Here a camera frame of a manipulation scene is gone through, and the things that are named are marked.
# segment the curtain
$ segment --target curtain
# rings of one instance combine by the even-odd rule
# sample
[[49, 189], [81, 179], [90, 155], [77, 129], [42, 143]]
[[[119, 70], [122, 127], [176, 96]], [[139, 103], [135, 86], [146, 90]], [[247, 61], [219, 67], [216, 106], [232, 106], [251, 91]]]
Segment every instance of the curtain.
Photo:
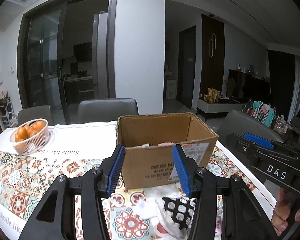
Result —
[[296, 68], [295, 68], [295, 78], [294, 78], [294, 87], [292, 102], [290, 106], [290, 111], [287, 121], [290, 122], [300, 110], [300, 57], [295, 56]]

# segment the basket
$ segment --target basket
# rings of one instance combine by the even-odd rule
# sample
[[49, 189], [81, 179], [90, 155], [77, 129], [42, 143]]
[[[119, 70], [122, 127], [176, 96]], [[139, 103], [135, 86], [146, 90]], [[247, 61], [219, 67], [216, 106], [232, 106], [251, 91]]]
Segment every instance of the basket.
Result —
[[[38, 121], [44, 121], [46, 124], [45, 127], [39, 133], [22, 142], [18, 142], [18, 143], [15, 142], [14, 136], [20, 127], [24, 127], [26, 125], [29, 125], [31, 127], [35, 122]], [[49, 139], [48, 121], [42, 118], [34, 119], [24, 123], [23, 125], [20, 125], [10, 136], [10, 142], [13, 143], [13, 147], [20, 155], [26, 155], [38, 151], [45, 145], [48, 139]]]

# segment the tablecloth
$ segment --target tablecloth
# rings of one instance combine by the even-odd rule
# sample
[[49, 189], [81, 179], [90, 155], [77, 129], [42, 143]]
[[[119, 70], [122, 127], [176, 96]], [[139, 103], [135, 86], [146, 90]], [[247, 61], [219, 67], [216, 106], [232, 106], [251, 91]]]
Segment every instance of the tablecloth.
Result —
[[[86, 130], [107, 130], [111, 138], [107, 138], [110, 143], [115, 147], [115, 128], [109, 128], [112, 124], [92, 124], [84, 126]], [[82, 126], [69, 126], [70, 128], [82, 128]], [[51, 185], [53, 180], [59, 174], [65, 174], [69, 178], [81, 176], [92, 167], [98, 166], [103, 158], [99, 158], [102, 153], [96, 153], [98, 149], [104, 148], [103, 142], [95, 144], [94, 147], [78, 147], [80, 154], [75, 151], [71, 153], [59, 152], [63, 144], [67, 141], [61, 142], [67, 138], [65, 134], [72, 134], [72, 136], [79, 137], [77, 133], [66, 131], [67, 128], [60, 125], [49, 128], [51, 134], [57, 134], [58, 140], [50, 142], [42, 148], [40, 153], [32, 154], [31, 156], [20, 156], [14, 152], [2, 151], [2, 149], [9, 149], [11, 147], [9, 142], [7, 145], [2, 142], [9, 136], [10, 131], [2, 135], [0, 138], [0, 227], [13, 240], [18, 239], [22, 228], [26, 221], [29, 219], [32, 211], [40, 201], [41, 197]], [[104, 157], [108, 157], [112, 152], [106, 152]], [[89, 156], [97, 156], [98, 158], [89, 158]], [[266, 210], [268, 217], [271, 217], [275, 205], [271, 194], [265, 190], [264, 186], [256, 180], [256, 178], [244, 167], [238, 160], [226, 149], [223, 145], [217, 142], [216, 147], [207, 165], [212, 173], [218, 176], [229, 177], [232, 174], [239, 174], [252, 190], [253, 194], [257, 197], [262, 207]], [[125, 189], [121, 177], [117, 183], [115, 193], [110, 199], [103, 200], [103, 208], [106, 217], [106, 223], [111, 239], [169, 239], [169, 235], [160, 225], [157, 218], [151, 220], [143, 220], [142, 227], [138, 223], [132, 223], [134, 226], [129, 227], [119, 221], [129, 222], [134, 219], [132, 216], [132, 207], [135, 206], [140, 199], [145, 201], [154, 201], [159, 196], [181, 197], [182, 193], [179, 183], [173, 183], [164, 186], [141, 188], [128, 190]], [[217, 209], [218, 213], [222, 213], [222, 197], [218, 196]], [[77, 239], [83, 239], [82, 222], [81, 222], [81, 199], [80, 196], [75, 198], [75, 229]], [[120, 219], [123, 214], [129, 214], [125, 220]]]

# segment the bolt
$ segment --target bolt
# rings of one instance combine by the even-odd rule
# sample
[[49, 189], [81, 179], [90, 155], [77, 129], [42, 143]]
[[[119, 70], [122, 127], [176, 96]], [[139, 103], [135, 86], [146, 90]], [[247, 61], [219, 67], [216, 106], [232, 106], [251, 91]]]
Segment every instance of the bolt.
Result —
[[97, 174], [97, 173], [99, 173], [100, 171], [101, 171], [101, 169], [98, 168], [98, 167], [94, 167], [94, 168], [92, 169], [92, 173], [93, 173], [93, 174]]
[[59, 176], [58, 176], [58, 181], [59, 181], [59, 182], [63, 182], [65, 179], [66, 179], [66, 176], [65, 176], [65, 175], [59, 175]]
[[204, 174], [207, 170], [204, 167], [198, 167], [197, 172], [200, 174]]
[[239, 175], [233, 175], [232, 176], [232, 179], [234, 180], [234, 181], [239, 181], [240, 180], [240, 176]]

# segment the black and white patterned cloth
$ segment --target black and white patterned cloth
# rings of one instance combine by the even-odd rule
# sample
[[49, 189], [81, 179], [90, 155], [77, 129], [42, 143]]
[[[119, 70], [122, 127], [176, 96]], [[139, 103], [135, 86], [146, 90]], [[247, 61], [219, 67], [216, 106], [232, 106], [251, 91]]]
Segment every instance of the black and white patterned cloth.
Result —
[[157, 217], [164, 229], [178, 240], [186, 239], [195, 203], [185, 198], [172, 197], [157, 198], [156, 203]]
[[165, 212], [172, 218], [179, 229], [188, 229], [194, 212], [194, 202], [184, 198], [163, 197]]

